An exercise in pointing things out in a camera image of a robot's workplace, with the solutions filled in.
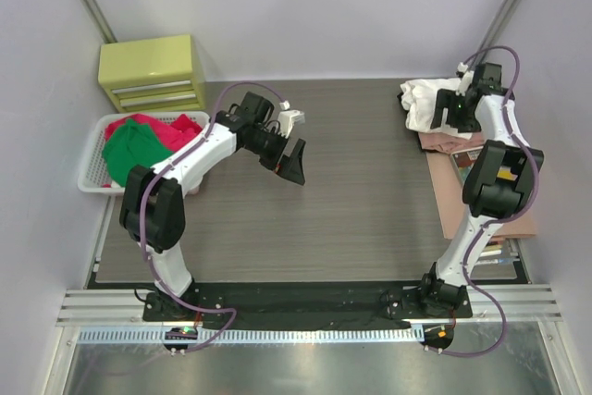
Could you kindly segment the white printed t shirt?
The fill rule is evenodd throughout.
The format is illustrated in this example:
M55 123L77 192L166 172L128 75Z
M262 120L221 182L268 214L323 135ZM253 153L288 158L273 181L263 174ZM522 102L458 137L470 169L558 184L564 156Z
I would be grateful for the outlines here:
M434 114L436 95L439 89L456 91L460 79L416 79L401 84L403 102L407 108L405 126L408 130L423 133L446 133L451 136L469 139L471 132L459 132L446 124L435 130L430 129Z

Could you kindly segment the pink t shirt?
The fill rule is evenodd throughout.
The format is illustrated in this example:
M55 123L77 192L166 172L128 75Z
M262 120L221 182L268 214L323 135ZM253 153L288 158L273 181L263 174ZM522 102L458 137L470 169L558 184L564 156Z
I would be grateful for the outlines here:
M461 150L480 147L485 140L480 132L473 133L469 139L451 136L446 133L418 133L423 151L430 153L452 154Z

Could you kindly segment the black t shirt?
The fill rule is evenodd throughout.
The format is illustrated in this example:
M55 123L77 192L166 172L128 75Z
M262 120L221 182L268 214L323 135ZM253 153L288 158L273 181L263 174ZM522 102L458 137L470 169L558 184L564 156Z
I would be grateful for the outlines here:
M399 104L401 106L401 109L403 111L407 111L406 105L404 104L403 99L402 99L403 93L398 93L396 97L397 97L397 100L398 100L398 102L399 102Z

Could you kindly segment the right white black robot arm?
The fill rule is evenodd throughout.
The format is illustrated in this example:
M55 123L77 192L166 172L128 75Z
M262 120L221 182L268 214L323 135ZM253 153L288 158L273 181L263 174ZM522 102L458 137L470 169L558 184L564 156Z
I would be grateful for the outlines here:
M493 235L532 206L544 154L520 132L512 88L503 87L499 64L482 63L462 75L457 92L438 91L433 122L480 130L485 140L462 186L462 223L418 290L420 310L444 317L467 308L471 272Z

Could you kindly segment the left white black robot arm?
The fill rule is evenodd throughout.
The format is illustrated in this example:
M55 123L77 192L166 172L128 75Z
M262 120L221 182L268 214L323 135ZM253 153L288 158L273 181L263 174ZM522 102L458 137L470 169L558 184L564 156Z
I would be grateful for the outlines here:
M120 225L138 242L155 289L143 299L146 321L188 320L198 307L195 281L180 239L186 228L185 198L224 159L244 149L281 178L303 185L304 140L285 152L294 127L305 114L286 102L279 106L255 93L219 111L203 133L151 167L134 167L125 187Z

